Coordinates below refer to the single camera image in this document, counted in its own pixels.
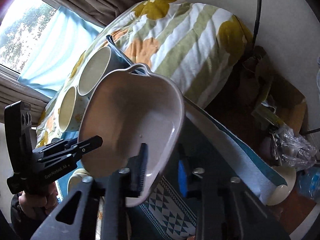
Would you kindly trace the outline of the person's left hand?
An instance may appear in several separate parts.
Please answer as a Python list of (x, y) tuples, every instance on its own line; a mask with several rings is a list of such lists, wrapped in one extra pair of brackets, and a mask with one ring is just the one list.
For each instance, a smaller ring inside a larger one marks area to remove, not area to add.
[(23, 191), (19, 196), (18, 201), (22, 211), (29, 218), (36, 218), (37, 214), (35, 208), (37, 207), (44, 207), (46, 215), (49, 215), (58, 205), (56, 185), (55, 183), (49, 184), (47, 193), (44, 197), (31, 195)]

